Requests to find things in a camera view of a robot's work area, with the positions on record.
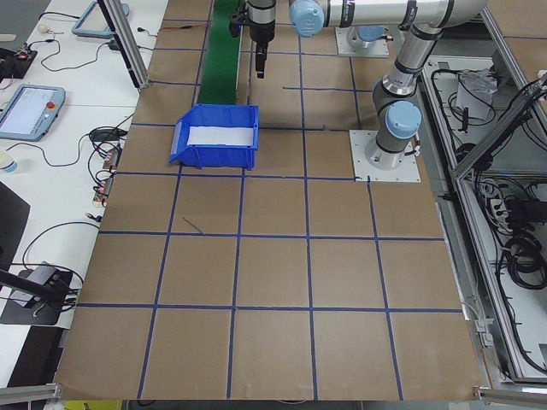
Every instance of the metal plate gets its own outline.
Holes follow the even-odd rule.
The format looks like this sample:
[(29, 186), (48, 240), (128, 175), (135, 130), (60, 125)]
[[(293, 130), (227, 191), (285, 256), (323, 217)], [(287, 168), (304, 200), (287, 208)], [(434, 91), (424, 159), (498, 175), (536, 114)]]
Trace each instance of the metal plate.
[(339, 56), (373, 58), (387, 58), (390, 56), (387, 43), (383, 39), (372, 42), (366, 49), (355, 50), (350, 46), (347, 40), (349, 30), (349, 28), (336, 27), (336, 44), (338, 46)]
[[(367, 182), (421, 182), (416, 159), (413, 155), (405, 156), (399, 167), (391, 171), (384, 171), (373, 167), (365, 156), (365, 148), (368, 141), (376, 137), (377, 131), (351, 130), (351, 156), (353, 157), (353, 169), (356, 181)], [(406, 152), (412, 151), (409, 143)]]

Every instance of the black clamp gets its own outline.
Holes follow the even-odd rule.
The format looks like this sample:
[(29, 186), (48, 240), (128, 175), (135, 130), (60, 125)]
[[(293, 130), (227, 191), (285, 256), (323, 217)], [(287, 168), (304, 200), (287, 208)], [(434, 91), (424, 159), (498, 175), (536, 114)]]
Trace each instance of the black clamp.
[(409, 0), (407, 2), (407, 12), (404, 15), (403, 21), (399, 24), (399, 30), (402, 32), (407, 32), (412, 27), (412, 23), (416, 20), (418, 15), (418, 5), (416, 0)]

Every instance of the metal bracket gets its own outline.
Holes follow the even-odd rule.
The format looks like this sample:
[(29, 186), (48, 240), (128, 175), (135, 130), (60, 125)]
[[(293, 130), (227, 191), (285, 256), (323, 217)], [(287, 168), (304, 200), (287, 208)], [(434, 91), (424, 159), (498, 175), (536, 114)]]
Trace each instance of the metal bracket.
[[(353, 169), (356, 181), (367, 182), (420, 182), (420, 173), (414, 155), (404, 156), (401, 165), (391, 171), (384, 171), (374, 167), (365, 156), (365, 148), (368, 142), (376, 137), (377, 131), (351, 130), (351, 156), (353, 157)], [(406, 152), (414, 149), (409, 143)]]
[(0, 389), (0, 405), (57, 399), (61, 397), (61, 391), (61, 386), (55, 383), (43, 386), (7, 387)]
[(499, 403), (523, 407), (547, 408), (547, 394), (545, 393), (480, 387), (477, 389), (477, 394), (485, 404)]
[(383, 39), (371, 42), (370, 46), (366, 49), (355, 50), (351, 47), (347, 40), (349, 30), (349, 28), (336, 27), (336, 44), (338, 46), (339, 56), (372, 58), (387, 58), (390, 56), (390, 51), (387, 48), (387, 42)]

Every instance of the white cylinder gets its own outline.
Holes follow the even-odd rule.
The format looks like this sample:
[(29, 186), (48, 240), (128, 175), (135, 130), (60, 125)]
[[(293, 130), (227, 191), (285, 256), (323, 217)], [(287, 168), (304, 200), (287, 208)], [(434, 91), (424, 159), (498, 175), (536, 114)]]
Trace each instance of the white cylinder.
[(4, 149), (0, 149), (0, 172), (12, 173), (17, 169), (17, 162)]

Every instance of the metal pole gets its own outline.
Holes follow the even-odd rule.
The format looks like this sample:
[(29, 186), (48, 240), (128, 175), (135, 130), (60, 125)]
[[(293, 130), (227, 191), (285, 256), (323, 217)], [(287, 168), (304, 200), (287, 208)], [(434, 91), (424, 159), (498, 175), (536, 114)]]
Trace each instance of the metal pole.
[(499, 144), (509, 137), (511, 130), (509, 126), (513, 121), (522, 115), (522, 110), (529, 105), (531, 95), (533, 95), (541, 84), (532, 85), (529, 91), (523, 92), (518, 96), (512, 107), (507, 113), (496, 123), (490, 134), (481, 139), (479, 143), (463, 158), (456, 168), (453, 175), (455, 179), (462, 179), (468, 175), (477, 161), (484, 157), (489, 152), (492, 152)]
[(520, 390), (479, 388), (479, 398), (485, 404), (509, 404), (514, 406), (547, 408), (547, 394), (528, 393)]
[(121, 1), (97, 0), (97, 2), (103, 11), (104, 19), (109, 24), (110, 31), (114, 34), (116, 43), (120, 46), (120, 52), (133, 85), (139, 89), (147, 88), (150, 86), (150, 78), (129, 26), (129, 21), (127, 21), (123, 12)]
[(56, 399), (61, 396), (61, 387), (58, 384), (44, 386), (8, 387), (0, 389), (0, 405)]

